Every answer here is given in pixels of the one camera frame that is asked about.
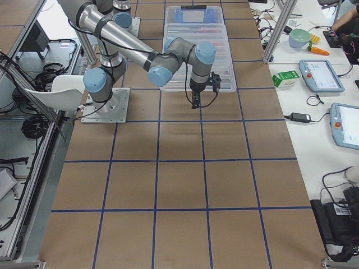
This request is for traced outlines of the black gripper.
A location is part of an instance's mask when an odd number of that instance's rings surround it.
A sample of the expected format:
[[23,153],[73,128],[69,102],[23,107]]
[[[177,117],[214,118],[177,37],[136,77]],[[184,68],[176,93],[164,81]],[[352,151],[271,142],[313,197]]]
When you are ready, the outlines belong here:
[[205,90],[207,86],[211,86],[214,93],[219,94],[219,89],[221,87],[222,79],[221,77],[214,73],[210,72],[207,77],[204,78],[204,82],[197,82],[190,79],[190,89],[192,91],[192,109],[198,109],[200,107],[201,97],[200,93]]

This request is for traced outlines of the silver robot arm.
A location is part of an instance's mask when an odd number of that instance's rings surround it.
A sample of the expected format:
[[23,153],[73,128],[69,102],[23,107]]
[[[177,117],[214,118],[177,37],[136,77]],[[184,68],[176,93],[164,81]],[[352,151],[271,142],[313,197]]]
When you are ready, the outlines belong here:
[[211,86],[216,94],[219,92],[220,76],[211,70],[216,54],[212,43],[194,44],[176,37],[168,39],[164,52],[159,53],[100,11],[97,1],[60,1],[59,4],[76,30],[113,46],[116,52],[141,66],[158,87],[165,86],[182,64],[191,66],[186,71],[184,87],[191,89],[192,96],[187,100],[193,109],[202,106],[200,95],[206,87]]

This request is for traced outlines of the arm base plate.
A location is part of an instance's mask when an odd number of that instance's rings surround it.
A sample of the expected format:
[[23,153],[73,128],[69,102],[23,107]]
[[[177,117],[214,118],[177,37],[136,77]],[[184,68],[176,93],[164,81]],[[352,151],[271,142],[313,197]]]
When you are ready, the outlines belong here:
[[93,102],[90,94],[87,94],[86,103],[91,103],[84,108],[83,124],[110,124],[126,123],[130,88],[113,88],[112,97],[103,106]]
[[124,23],[124,29],[128,31],[130,34],[134,35],[135,37],[138,37],[139,29],[140,29],[140,21],[141,18],[139,17],[128,18]]

